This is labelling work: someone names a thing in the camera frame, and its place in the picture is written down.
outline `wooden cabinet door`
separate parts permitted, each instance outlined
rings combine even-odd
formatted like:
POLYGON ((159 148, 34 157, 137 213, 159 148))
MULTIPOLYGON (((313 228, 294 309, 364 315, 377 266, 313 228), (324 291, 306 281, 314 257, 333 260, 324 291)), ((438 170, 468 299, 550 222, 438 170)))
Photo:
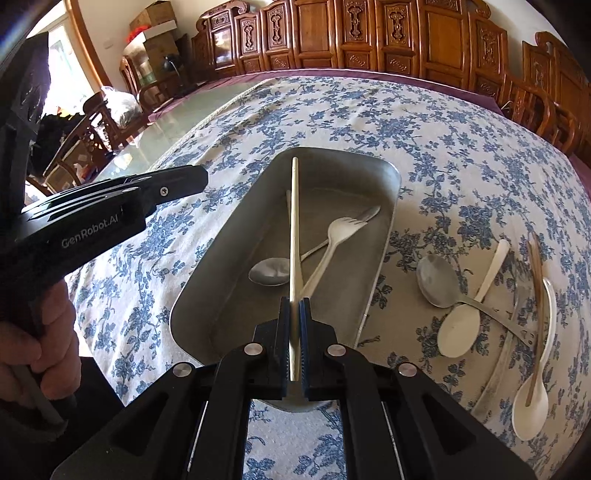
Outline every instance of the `wooden cabinet door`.
POLYGON ((258 14, 239 15, 234 19, 236 52, 240 74, 263 72, 261 18, 258 14))
POLYGON ((340 69, 378 70, 373 0, 335 0, 340 69))
POLYGON ((417 0, 375 0, 374 5, 378 71, 418 77, 417 0))
POLYGON ((466 0, 418 0, 420 77, 468 89, 469 27, 466 0))
POLYGON ((234 77, 238 74, 233 54, 234 24, 230 9, 213 14, 209 18, 212 33, 213 62, 217 77, 234 77))
POLYGON ((499 99, 508 62, 507 31, 470 12, 471 92, 499 99))
POLYGON ((291 0, 297 69, 337 68, 334 0, 291 0))
POLYGON ((265 70, 296 67, 288 0, 279 0, 261 8, 262 52, 265 70))

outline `baking pan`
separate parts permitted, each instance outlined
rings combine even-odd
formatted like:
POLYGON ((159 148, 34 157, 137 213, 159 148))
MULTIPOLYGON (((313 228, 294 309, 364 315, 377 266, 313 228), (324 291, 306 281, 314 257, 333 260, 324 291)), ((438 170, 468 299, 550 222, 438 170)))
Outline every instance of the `baking pan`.
MULTIPOLYGON (((355 348, 388 246, 401 178, 389 162, 356 153, 292 148, 279 153, 228 218, 174 303, 170 327, 177 344, 201 364, 218 362, 248 343, 255 326, 277 318, 289 285, 249 281, 260 260, 290 256, 285 191, 291 159, 300 159, 300 251, 326 239, 330 223, 380 205, 380 213, 341 244, 310 299, 315 320, 332 325, 355 348)), ((302 263, 304 282, 324 250, 302 263)))

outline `human hand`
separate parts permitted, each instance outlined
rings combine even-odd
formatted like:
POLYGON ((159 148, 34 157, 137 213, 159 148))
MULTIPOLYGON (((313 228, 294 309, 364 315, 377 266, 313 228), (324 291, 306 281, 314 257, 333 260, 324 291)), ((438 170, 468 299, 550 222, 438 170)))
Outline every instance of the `human hand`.
POLYGON ((74 332, 76 310, 61 280, 41 300, 44 336, 36 340, 8 319, 0 317, 0 398, 32 407, 32 401, 13 376, 10 365, 31 365, 43 374, 41 391, 49 400, 73 394, 80 386, 78 337, 74 332))

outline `silver screw head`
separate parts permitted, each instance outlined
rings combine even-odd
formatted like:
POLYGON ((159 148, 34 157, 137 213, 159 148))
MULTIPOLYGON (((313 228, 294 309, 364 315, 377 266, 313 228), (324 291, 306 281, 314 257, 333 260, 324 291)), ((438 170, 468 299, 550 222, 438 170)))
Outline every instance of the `silver screw head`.
POLYGON ((414 377, 417 374, 417 367, 413 364, 402 364, 398 367, 398 372, 403 377, 414 377))
POLYGON ((262 345, 259 343, 249 343, 244 347, 244 353, 250 356, 260 355, 262 353, 262 345))
POLYGON ((174 376, 179 378, 187 377, 192 371, 193 366, 191 364, 178 364, 173 368, 174 376))
POLYGON ((330 356, 343 356, 347 353, 347 349, 344 346, 337 344, 331 345, 326 351, 330 356))

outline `wooden chopstick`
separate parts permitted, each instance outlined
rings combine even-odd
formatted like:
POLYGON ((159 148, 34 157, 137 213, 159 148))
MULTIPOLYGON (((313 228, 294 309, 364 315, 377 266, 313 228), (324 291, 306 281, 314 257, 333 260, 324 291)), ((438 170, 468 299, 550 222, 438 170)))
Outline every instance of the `wooden chopstick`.
POLYGON ((300 292, 304 287, 301 277, 300 261, 300 192, 299 192, 299 161, 293 158, 291 165, 291 228, 290 228, 290 380, 300 379, 301 348, 299 304, 300 292))
POLYGON ((540 241, 538 235, 534 232, 532 239, 527 243, 527 250, 530 255, 530 266, 531 272, 534 277, 534 293, 535 293, 535 304, 538 312, 538 340, 535 345, 535 363, 534 373, 531 376, 530 389, 525 399, 525 406, 531 405, 531 399, 534 396, 535 390, 535 379, 538 378, 538 372, 540 370, 540 360, 542 357, 542 351, 544 350, 544 274, 542 273, 542 257, 540 255, 540 241))

